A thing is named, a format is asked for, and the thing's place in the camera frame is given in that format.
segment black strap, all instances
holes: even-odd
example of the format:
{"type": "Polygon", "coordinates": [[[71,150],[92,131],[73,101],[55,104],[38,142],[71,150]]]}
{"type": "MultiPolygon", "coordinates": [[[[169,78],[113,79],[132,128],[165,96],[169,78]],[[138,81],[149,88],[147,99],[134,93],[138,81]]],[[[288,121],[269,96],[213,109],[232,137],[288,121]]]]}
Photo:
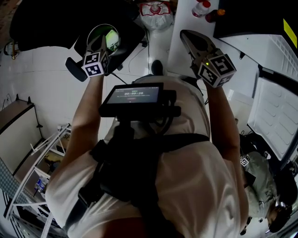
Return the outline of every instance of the black strap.
{"type": "MultiPolygon", "coordinates": [[[[196,142],[202,142],[202,141],[209,141],[209,138],[204,135],[200,134],[174,134],[174,135],[163,135],[163,136],[153,136],[148,138],[142,138],[142,139],[135,139],[133,140],[133,145],[140,150],[140,148],[150,148],[153,150],[152,153],[150,153],[148,156],[151,156],[152,154],[158,156],[163,152],[170,152],[177,149],[180,149],[184,146],[196,143],[196,142]]],[[[76,222],[78,222],[88,207],[90,206],[91,202],[94,202],[94,197],[87,199],[88,201],[84,200],[83,198],[88,196],[82,196],[86,194],[88,191],[91,191],[94,189],[95,184],[99,184],[98,175],[99,175],[99,169],[103,163],[102,158],[104,156],[99,156],[100,154],[107,154],[108,146],[104,143],[103,140],[99,141],[97,145],[94,147],[94,149],[90,152],[92,157],[98,162],[98,165],[96,167],[96,170],[93,174],[92,179],[90,182],[83,188],[80,189],[79,192],[79,200],[74,205],[71,213],[69,214],[65,226],[63,227],[66,233],[68,232],[70,226],[76,222]]],[[[157,169],[157,162],[158,158],[156,159],[156,163],[153,165],[153,169],[157,169]]],[[[144,219],[144,223],[146,226],[147,231],[149,232],[150,237],[173,237],[175,234],[175,228],[174,226],[166,220],[163,213],[161,212],[161,209],[158,206],[158,196],[157,191],[155,188],[155,179],[156,179],[156,171],[153,172],[153,176],[151,180],[153,181],[150,185],[150,188],[146,187],[144,188],[143,192],[140,191],[141,196],[148,195],[145,198],[138,197],[136,194],[137,199],[134,201],[131,201],[132,204],[139,208],[140,213],[144,219]]],[[[100,197],[103,195],[103,192],[98,188],[98,192],[96,194],[97,201],[100,199],[100,197]]]]}

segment seated person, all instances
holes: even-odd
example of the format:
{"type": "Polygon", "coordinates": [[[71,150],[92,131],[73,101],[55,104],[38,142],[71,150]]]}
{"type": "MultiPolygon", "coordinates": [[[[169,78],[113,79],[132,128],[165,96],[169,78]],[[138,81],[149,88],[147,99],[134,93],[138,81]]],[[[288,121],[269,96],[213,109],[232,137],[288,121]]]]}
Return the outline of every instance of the seated person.
{"type": "Polygon", "coordinates": [[[244,167],[244,187],[249,201],[249,216],[266,218],[271,232],[278,232],[289,220],[291,204],[280,202],[277,186],[269,164],[259,152],[248,153],[250,161],[244,167]]]}

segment yellow sticker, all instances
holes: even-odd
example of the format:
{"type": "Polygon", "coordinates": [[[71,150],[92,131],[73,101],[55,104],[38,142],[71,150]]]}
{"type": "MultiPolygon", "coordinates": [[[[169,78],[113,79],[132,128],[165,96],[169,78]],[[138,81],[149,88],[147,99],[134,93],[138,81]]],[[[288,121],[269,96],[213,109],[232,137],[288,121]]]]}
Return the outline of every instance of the yellow sticker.
{"type": "Polygon", "coordinates": [[[294,45],[297,48],[297,36],[289,26],[289,24],[284,19],[284,31],[287,33],[287,35],[290,37],[291,41],[293,41],[294,45]]]}

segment white t-shirt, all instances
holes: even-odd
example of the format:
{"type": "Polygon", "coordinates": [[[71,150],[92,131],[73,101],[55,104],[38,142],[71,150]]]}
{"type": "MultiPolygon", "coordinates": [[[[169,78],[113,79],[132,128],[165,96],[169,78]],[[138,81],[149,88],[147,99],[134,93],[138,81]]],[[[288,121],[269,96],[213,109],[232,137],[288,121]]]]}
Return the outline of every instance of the white t-shirt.
{"type": "MultiPolygon", "coordinates": [[[[166,134],[198,133],[210,136],[203,97],[198,89],[172,77],[148,77],[138,83],[163,82],[164,89],[176,90],[175,105],[181,116],[174,118],[166,134]]],[[[114,127],[106,136],[109,141],[114,127]]],[[[146,136],[133,123],[135,138],[146,136]]],[[[46,201],[56,222],[63,227],[78,200],[78,192],[93,176],[96,161],[89,152],[67,165],[47,187],[46,201]]],[[[234,166],[223,159],[209,141],[198,142],[164,153],[159,160],[156,188],[158,205],[185,238],[237,237],[240,233],[240,207],[234,166]]],[[[69,228],[70,238],[100,238],[104,225],[121,218],[140,217],[137,208],[104,194],[69,228]]]]}

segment forearm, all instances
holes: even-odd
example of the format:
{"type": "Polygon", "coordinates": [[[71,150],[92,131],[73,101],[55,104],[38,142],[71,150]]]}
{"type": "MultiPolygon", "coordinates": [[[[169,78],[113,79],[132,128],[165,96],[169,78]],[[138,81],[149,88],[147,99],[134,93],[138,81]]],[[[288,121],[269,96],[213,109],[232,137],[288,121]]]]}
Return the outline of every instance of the forearm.
{"type": "Polygon", "coordinates": [[[206,85],[210,111],[212,142],[221,152],[227,148],[239,148],[240,138],[233,112],[222,87],[206,85]]]}
{"type": "Polygon", "coordinates": [[[98,108],[102,104],[103,75],[92,77],[75,111],[72,127],[92,127],[99,129],[100,115],[98,108]]]}

